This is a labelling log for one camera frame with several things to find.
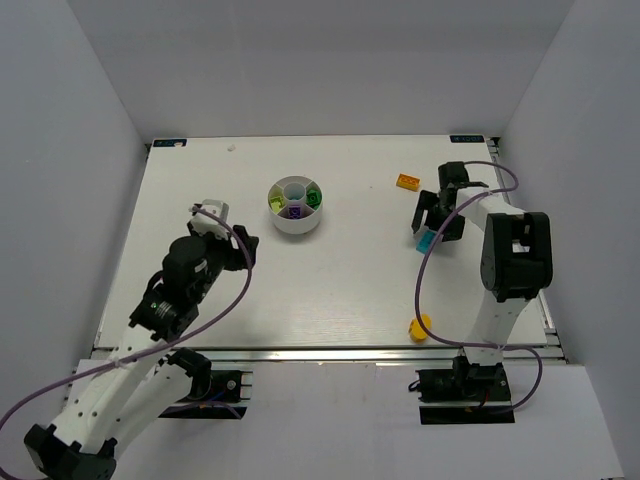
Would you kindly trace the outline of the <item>large cyan lego brick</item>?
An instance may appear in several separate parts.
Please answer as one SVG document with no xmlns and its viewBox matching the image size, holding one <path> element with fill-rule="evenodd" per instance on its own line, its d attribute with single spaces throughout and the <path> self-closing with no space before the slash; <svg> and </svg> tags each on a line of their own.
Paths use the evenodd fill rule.
<svg viewBox="0 0 640 480">
<path fill-rule="evenodd" d="M 426 230 L 417 242 L 416 250 L 421 254 L 426 254 L 435 239 L 436 232 L 432 230 Z"/>
</svg>

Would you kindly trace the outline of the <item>orange lego brick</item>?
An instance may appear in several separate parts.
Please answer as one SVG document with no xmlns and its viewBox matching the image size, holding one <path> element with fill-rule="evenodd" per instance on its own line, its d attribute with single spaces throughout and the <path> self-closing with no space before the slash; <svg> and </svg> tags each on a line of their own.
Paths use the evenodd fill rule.
<svg viewBox="0 0 640 480">
<path fill-rule="evenodd" d="M 402 189 L 416 192 L 420 189 L 421 180 L 407 174 L 399 174 L 396 180 L 396 186 Z"/>
</svg>

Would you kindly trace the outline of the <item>lime green lego brick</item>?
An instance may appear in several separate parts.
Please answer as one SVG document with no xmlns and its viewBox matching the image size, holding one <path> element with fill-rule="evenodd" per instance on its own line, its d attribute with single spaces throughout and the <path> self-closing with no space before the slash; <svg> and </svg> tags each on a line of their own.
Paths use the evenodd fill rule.
<svg viewBox="0 0 640 480">
<path fill-rule="evenodd" d="M 287 202 L 282 195 L 275 195 L 269 198 L 269 206 L 274 213 L 278 214 L 287 206 Z"/>
</svg>

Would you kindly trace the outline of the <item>purple lego brick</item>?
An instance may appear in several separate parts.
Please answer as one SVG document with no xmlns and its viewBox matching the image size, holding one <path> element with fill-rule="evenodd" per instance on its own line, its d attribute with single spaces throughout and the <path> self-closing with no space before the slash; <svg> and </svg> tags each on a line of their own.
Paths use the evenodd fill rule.
<svg viewBox="0 0 640 480">
<path fill-rule="evenodd" d="M 299 220 L 306 216 L 306 207 L 302 204 L 293 204 L 287 207 L 287 218 Z"/>
</svg>

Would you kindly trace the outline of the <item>dark green lego brick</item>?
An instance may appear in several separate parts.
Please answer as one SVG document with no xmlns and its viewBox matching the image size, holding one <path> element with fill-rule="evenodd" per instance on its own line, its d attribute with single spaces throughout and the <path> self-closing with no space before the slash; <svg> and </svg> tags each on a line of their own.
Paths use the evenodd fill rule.
<svg viewBox="0 0 640 480">
<path fill-rule="evenodd" d="M 317 210 L 322 203 L 322 194 L 317 189 L 306 191 L 306 204 L 313 210 Z"/>
</svg>

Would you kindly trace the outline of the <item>yellow round lego piece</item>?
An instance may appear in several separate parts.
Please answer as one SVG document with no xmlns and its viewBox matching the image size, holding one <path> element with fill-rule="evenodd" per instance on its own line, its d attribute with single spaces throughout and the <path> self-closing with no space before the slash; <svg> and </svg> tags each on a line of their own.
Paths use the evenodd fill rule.
<svg viewBox="0 0 640 480">
<path fill-rule="evenodd" d="M 416 344 L 424 344 L 429 339 L 431 326 L 431 318 L 426 314 L 422 314 L 420 319 L 413 318 L 408 328 L 409 338 Z"/>
</svg>

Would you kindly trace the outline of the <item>small cyan lego brick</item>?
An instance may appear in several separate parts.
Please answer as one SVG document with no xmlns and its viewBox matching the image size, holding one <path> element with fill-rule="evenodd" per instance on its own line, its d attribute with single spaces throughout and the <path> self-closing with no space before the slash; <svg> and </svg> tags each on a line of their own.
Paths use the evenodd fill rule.
<svg viewBox="0 0 640 480">
<path fill-rule="evenodd" d="M 300 183 L 289 183 L 284 187 L 283 194 L 288 200 L 301 200 L 306 195 L 306 187 Z"/>
</svg>

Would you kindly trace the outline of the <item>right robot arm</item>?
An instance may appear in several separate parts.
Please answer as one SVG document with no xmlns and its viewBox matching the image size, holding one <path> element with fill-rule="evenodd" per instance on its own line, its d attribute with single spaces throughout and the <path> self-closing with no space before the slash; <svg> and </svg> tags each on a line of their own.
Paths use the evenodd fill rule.
<svg viewBox="0 0 640 480">
<path fill-rule="evenodd" d="M 473 181 L 471 162 L 447 162 L 438 167 L 439 191 L 420 192 L 411 223 L 430 235 L 424 258 L 439 242 L 462 238 L 471 223 L 483 233 L 480 279 L 484 295 L 467 339 L 437 337 L 457 347 L 472 368 L 493 368 L 503 352 L 518 317 L 553 278 L 551 227 L 547 214 L 526 212 L 507 203 L 506 188 L 492 189 Z"/>
</svg>

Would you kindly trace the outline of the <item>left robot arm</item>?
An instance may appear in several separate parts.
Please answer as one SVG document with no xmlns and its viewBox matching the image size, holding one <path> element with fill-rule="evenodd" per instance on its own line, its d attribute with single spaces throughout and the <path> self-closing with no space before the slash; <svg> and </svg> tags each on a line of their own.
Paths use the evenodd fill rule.
<svg viewBox="0 0 640 480">
<path fill-rule="evenodd" d="M 178 345 L 224 271 L 250 271 L 259 239 L 242 225 L 227 230 L 190 222 L 149 280 L 108 363 L 88 373 L 86 389 L 24 444 L 48 479 L 109 479 L 118 456 L 174 403 L 211 397 L 211 362 Z"/>
</svg>

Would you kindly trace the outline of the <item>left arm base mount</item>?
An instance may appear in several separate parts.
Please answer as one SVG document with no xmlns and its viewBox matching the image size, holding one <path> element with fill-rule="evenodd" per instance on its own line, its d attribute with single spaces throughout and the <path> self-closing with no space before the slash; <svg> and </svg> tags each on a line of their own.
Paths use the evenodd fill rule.
<svg viewBox="0 0 640 480">
<path fill-rule="evenodd" d="M 160 415 L 166 419 L 241 420 L 251 399 L 253 372 L 212 366 L 206 356 L 189 348 L 164 355 L 155 374 L 168 365 L 179 367 L 190 381 L 186 396 Z"/>
</svg>

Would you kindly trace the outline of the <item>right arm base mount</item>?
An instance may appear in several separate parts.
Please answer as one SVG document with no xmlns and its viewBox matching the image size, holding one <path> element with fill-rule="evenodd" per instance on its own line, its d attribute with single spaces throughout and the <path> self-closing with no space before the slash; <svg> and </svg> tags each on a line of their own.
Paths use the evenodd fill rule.
<svg viewBox="0 0 640 480">
<path fill-rule="evenodd" d="M 456 356 L 447 369 L 416 371 L 407 390 L 418 395 L 422 425 L 513 424 L 511 391 L 502 363 L 471 364 Z"/>
</svg>

